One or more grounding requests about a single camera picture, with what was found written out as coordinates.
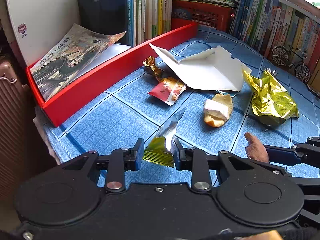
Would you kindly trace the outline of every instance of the red crate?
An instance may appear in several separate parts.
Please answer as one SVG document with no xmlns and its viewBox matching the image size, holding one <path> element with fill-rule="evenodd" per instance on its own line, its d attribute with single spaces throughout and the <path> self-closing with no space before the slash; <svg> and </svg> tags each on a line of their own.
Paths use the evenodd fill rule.
<svg viewBox="0 0 320 240">
<path fill-rule="evenodd" d="M 175 15 L 175 9 L 188 11 L 189 15 Z M 174 18 L 192 20 L 199 24 L 215 27 L 219 31 L 226 32 L 229 29 L 235 8 L 217 6 L 208 3 L 173 0 L 172 12 L 172 16 Z"/>
</svg>

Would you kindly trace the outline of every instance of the toy bicycle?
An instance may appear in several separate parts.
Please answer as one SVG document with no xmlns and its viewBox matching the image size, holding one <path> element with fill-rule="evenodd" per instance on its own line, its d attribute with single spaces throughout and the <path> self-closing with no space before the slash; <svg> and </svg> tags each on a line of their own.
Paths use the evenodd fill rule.
<svg viewBox="0 0 320 240">
<path fill-rule="evenodd" d="M 286 66 L 288 68 L 293 68 L 294 75 L 296 76 L 297 79 L 299 79 L 303 83 L 308 82 L 311 74 L 308 67 L 304 64 L 304 60 L 307 58 L 307 54 L 308 54 L 307 49 L 305 49 L 304 52 L 301 51 L 301 49 L 295 49 L 302 53 L 302 56 L 300 56 L 297 53 L 295 53 L 292 46 L 290 45 L 288 46 L 290 48 L 290 51 L 288 51 L 287 48 L 284 46 L 275 46 L 272 49 L 271 56 L 272 56 L 273 62 L 280 67 Z M 291 52 L 297 55 L 301 60 L 299 60 L 298 62 L 292 63 L 289 60 L 289 54 Z"/>
</svg>

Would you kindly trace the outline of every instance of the folded white paper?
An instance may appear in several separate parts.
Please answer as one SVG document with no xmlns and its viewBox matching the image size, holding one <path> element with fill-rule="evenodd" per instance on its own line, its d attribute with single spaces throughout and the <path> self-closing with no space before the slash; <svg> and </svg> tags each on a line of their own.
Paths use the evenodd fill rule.
<svg viewBox="0 0 320 240">
<path fill-rule="evenodd" d="M 230 117 L 227 106 L 211 99 L 207 99 L 205 101 L 203 112 L 205 114 L 218 117 L 224 121 L 228 120 Z"/>
<path fill-rule="evenodd" d="M 223 47 L 208 49 L 177 61 L 166 49 L 150 43 L 151 48 L 177 76 L 193 89 L 240 91 L 243 85 L 242 70 L 251 73 L 237 58 Z"/>
</svg>

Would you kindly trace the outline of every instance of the blue tablecloth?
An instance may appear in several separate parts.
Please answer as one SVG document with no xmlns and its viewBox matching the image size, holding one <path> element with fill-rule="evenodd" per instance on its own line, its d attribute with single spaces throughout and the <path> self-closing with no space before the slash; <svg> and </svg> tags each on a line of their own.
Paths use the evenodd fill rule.
<svg viewBox="0 0 320 240">
<path fill-rule="evenodd" d="M 159 127 L 182 108 L 186 111 L 179 122 L 177 137 L 184 147 L 195 146 L 208 154 L 216 155 L 219 150 L 229 150 L 245 157 L 245 132 L 256 135 L 264 144 L 280 147 L 303 143 L 308 136 L 319 136 L 319 99 L 302 82 L 273 66 L 242 41 L 200 25 L 196 37 L 170 52 L 176 59 L 182 59 L 218 45 L 231 52 L 232 57 L 243 61 L 256 77 L 261 75 L 265 66 L 276 69 L 277 79 L 298 104 L 300 117 L 289 119 L 275 129 L 263 126 L 252 114 L 252 92 L 244 83 L 241 92 L 233 98 L 234 110 L 230 120 L 220 128 L 212 128 L 204 123 L 202 111 L 204 101 L 212 98 L 213 92 L 188 88 L 173 106 L 168 106 L 147 94 L 157 85 L 157 81 L 145 74 L 141 67 L 97 96 L 60 127 L 52 127 L 46 122 L 44 129 L 60 160 L 66 162 L 91 149 L 97 150 L 100 155 L 110 154 L 113 149 L 132 147 L 138 138 L 143 138 L 147 145 Z M 161 68 L 172 72 L 159 57 L 156 62 Z M 319 169 L 306 164 L 287 167 L 287 170 L 297 177 L 319 177 Z M 130 182 L 191 181 L 190 171 L 177 171 L 146 161 L 143 161 L 140 171 L 128 171 L 125 176 L 127 185 Z M 211 171 L 211 177 L 217 185 L 215 171 Z M 99 184 L 103 185 L 103 177 L 100 177 Z"/>
</svg>

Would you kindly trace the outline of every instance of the red tray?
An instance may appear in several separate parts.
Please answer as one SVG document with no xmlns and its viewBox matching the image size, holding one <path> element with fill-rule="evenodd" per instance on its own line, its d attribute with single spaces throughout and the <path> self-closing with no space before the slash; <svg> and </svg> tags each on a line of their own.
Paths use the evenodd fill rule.
<svg viewBox="0 0 320 240">
<path fill-rule="evenodd" d="M 197 32 L 197 24 L 192 21 L 172 19 L 171 26 L 172 31 L 135 46 L 102 63 L 73 81 L 48 101 L 44 101 L 31 75 L 30 68 L 36 62 L 33 63 L 26 68 L 26 72 L 38 105 L 52 124 L 58 127 L 103 91 L 141 67 L 144 59 L 149 56 L 156 57 L 157 55 L 149 43 L 169 50 L 194 37 Z"/>
</svg>

